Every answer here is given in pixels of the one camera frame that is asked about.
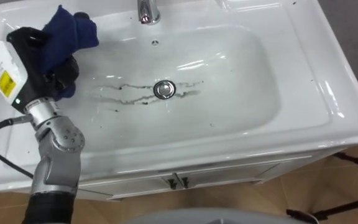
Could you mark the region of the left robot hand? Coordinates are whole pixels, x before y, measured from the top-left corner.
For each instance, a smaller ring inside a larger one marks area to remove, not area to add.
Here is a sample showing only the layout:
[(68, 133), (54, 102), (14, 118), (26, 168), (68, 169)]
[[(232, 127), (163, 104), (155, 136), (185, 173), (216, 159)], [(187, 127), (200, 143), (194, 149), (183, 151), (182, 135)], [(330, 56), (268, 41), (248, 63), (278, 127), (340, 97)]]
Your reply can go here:
[(41, 30), (21, 27), (8, 33), (0, 40), (0, 94), (20, 113), (34, 100), (72, 97), (80, 74), (73, 55), (98, 44), (90, 16), (62, 7)]

